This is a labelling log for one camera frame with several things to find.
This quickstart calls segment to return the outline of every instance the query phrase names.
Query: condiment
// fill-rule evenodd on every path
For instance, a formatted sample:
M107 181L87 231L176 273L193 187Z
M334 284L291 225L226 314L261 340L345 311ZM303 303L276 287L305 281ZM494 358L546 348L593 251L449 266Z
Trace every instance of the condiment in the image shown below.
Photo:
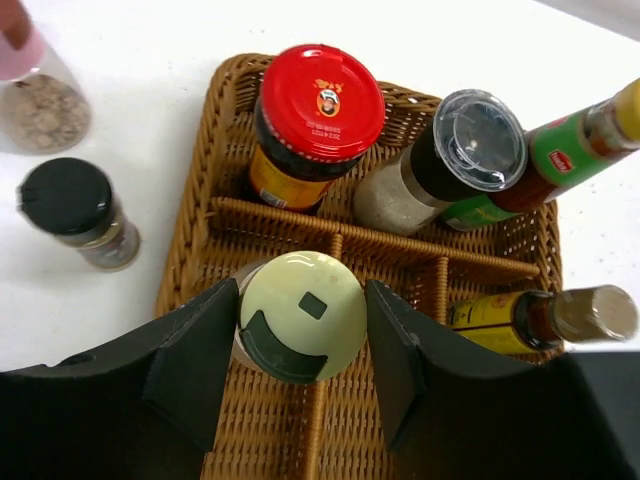
M255 106L251 195L277 208L317 210L376 141L384 111L375 79L355 58L326 45L284 51L265 72Z
M613 285L552 294L526 291L453 304L449 326L490 350L534 353L573 343L630 339L638 328L631 297Z
M87 133L89 105L19 0L0 2L0 120L15 144L54 153Z
M527 138L522 178L508 190L456 203L442 215L449 226L468 231L531 211L640 149L640 79Z
M509 188L525 167L515 115L480 90L461 90L438 106L415 144L369 173L353 198L365 227L412 235L453 202Z
M140 236L107 176L77 158L49 160L20 187L22 212L39 229L74 247L92 265L120 270L136 257Z
M364 292L338 260L292 252L233 277L241 297L232 351L241 364L309 384L337 375L357 357L367 330Z

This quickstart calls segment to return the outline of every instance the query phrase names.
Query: seasoning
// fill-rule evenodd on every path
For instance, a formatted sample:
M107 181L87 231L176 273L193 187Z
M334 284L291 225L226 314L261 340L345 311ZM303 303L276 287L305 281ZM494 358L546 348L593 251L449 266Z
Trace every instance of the seasoning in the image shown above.
M412 235L455 201L509 188L525 152L522 128L502 102L480 90L455 92L414 145L358 185L353 215L365 227Z
M20 187L21 209L39 229L74 247L92 265L120 270L136 257L140 236L107 176L77 158L49 160Z
M320 252L301 251L241 269L234 358L289 383L343 371L364 345L364 292L353 273Z
M350 55L326 45L281 53L255 105L250 195L277 208L317 210L376 141L384 111L375 79Z
M442 215L449 226L469 231L531 211L640 149L640 79L527 139L522 178L508 190L455 204Z
M526 291L453 304L449 326L490 350L534 353L573 343L623 341L635 334L638 311L613 285L558 294Z
M18 0L0 3L0 120L19 147L54 153L78 143L89 105Z

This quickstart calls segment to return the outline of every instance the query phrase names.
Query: red lid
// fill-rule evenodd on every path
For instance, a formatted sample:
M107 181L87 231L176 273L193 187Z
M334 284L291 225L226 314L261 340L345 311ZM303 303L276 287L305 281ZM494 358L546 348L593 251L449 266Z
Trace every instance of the red lid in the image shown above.
M261 102L273 135L317 162L362 155L384 124L384 99L371 73L326 45L300 45L276 57Z

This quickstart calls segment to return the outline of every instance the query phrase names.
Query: orange label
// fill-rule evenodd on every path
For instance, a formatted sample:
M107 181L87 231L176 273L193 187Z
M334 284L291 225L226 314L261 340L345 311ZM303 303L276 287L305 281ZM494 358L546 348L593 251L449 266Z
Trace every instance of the orange label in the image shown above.
M304 210L315 205L331 186L329 182L307 182L278 170L257 146L249 168L249 179L260 198L276 208Z
M472 342L497 353L532 353L512 327L513 307L522 292L491 295L455 303L449 326Z

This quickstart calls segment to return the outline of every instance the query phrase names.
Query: woven basket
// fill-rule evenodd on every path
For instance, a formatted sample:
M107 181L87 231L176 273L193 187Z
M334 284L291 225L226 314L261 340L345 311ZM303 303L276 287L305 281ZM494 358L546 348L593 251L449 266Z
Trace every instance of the woven basket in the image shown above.
M412 143L439 99L380 82L386 124L359 166L329 190L316 217L239 200L256 141L253 106L272 57L247 54L216 71L196 138L156 314L182 305L244 264L295 250L341 259L444 322L448 302L486 293L561 288L556 205L471 233L438 225L414 238L352 226L351 197L374 166ZM532 362L549 355L524 356ZM391 479L369 350L309 387L233 362L204 479Z

